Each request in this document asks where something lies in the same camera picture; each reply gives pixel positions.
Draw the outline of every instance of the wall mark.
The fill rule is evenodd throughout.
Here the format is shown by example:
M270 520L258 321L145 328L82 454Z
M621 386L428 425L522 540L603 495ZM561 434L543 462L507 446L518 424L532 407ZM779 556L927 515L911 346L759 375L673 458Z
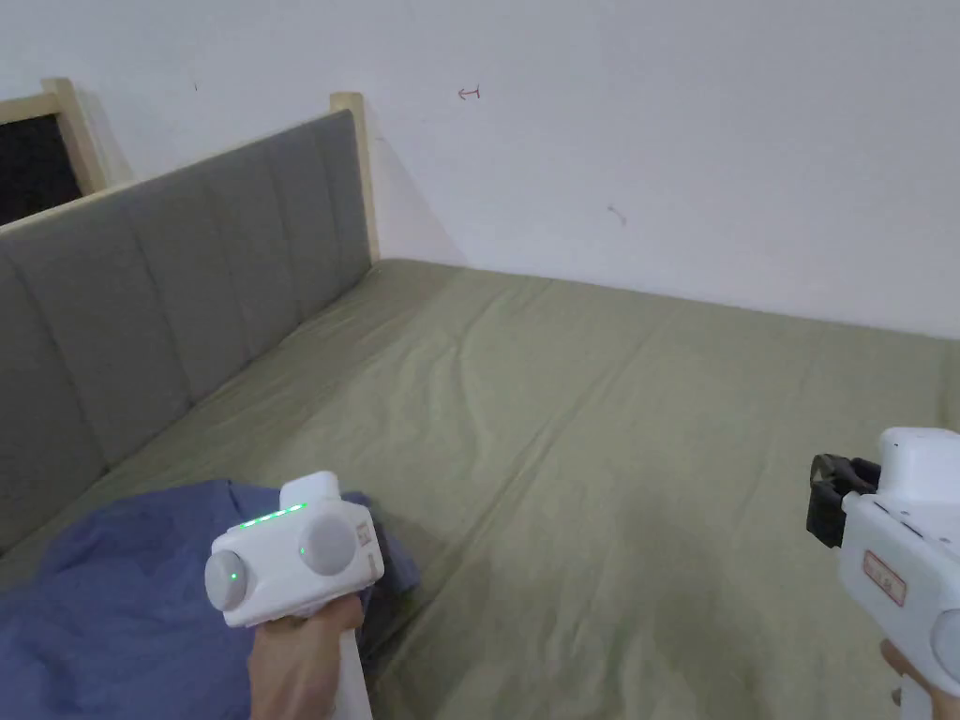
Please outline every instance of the wall mark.
M613 203L607 205L607 210L616 215L617 219L620 221L620 226L625 228L627 226L627 216L620 212L616 207L613 206Z

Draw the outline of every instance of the mattress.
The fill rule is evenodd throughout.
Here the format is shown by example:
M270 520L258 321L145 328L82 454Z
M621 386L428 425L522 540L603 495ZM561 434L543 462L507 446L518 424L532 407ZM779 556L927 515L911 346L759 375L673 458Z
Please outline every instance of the mattress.
M0 562L115 498L320 469L423 587L378 718L893 715L867 615L804 530L812 456L955 426L955 344L409 261L352 292Z

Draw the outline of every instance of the gray button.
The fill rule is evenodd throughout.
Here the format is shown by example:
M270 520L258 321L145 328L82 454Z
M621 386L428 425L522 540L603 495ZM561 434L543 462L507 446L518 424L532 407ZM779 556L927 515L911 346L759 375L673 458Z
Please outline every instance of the gray button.
M347 569L356 553L353 527L342 517L322 515L300 535L300 557L318 575L331 577Z
M221 550L206 561L204 584L210 605L221 612L233 610L247 594L247 568L236 553Z
M940 666L960 683L960 610L941 612L930 640Z

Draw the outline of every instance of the bed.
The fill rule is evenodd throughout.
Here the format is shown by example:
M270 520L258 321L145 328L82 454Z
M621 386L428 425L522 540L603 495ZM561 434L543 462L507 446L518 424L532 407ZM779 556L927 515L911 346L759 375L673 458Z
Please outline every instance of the bed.
M339 106L0 232L0 585L115 498L331 468L422 570L376 717L892 717L807 471L954 426L957 345L377 260Z

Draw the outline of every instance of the white wall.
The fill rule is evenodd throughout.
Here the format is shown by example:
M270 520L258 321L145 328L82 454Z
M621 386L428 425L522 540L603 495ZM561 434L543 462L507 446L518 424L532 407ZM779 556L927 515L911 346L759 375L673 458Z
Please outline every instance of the white wall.
M0 96L73 78L114 180L360 90L388 256L960 337L956 0L0 0L0 18Z

